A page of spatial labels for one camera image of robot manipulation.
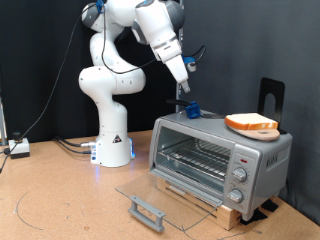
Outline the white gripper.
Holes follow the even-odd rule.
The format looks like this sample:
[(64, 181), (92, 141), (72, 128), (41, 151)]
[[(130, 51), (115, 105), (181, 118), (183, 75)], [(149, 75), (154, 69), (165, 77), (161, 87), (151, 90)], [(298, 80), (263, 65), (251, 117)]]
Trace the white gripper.
[(175, 80), (178, 83), (181, 83), (182, 89), (184, 90), (185, 93), (190, 92), (190, 87), (188, 82), (186, 81), (188, 79), (188, 73), (185, 68), (183, 59), (181, 55), (178, 55), (176, 57), (173, 57), (169, 59), (165, 65), (168, 67), (170, 70), (171, 74), (175, 78)]

